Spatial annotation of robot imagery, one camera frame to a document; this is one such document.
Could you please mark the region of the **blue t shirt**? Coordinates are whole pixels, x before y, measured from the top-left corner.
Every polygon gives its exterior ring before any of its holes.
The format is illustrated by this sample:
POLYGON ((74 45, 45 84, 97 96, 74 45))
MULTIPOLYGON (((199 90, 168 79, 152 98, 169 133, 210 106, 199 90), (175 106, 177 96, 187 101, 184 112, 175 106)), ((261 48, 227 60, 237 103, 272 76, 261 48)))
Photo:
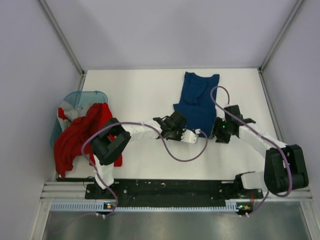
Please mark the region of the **blue t shirt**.
POLYGON ((215 104, 211 99, 212 88, 218 86, 219 74, 203 77, 194 72, 185 72, 179 103, 173 104, 186 118, 188 130, 200 129, 203 131, 199 136, 211 138, 211 133, 217 117, 215 104))

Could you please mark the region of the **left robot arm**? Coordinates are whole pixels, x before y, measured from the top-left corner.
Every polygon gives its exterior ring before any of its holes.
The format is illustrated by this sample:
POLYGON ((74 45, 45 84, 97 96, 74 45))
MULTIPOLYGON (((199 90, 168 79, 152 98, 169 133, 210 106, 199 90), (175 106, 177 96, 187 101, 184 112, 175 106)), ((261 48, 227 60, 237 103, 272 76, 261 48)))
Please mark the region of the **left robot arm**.
POLYGON ((181 141, 186 131, 187 119, 178 111, 170 116, 154 117, 136 124, 120 124, 117 118, 111 118, 105 125, 111 128, 99 133, 90 141, 95 171, 96 192, 102 198, 109 198, 114 191, 113 169, 122 152, 130 141, 145 139, 181 141))

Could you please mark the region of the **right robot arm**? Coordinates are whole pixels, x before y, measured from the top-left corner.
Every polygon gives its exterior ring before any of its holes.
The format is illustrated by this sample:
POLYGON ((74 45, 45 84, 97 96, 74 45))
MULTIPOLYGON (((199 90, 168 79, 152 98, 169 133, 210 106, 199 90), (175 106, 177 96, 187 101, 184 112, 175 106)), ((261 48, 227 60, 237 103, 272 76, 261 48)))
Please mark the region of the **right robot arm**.
POLYGON ((231 136, 246 142, 264 158, 264 170, 239 175, 233 192, 245 198, 252 189, 268 190, 274 195, 306 188, 309 185, 304 153, 297 145, 281 142, 263 132, 256 121, 243 118, 238 105, 223 109, 225 118, 217 117, 212 134, 217 143, 228 144, 231 136))

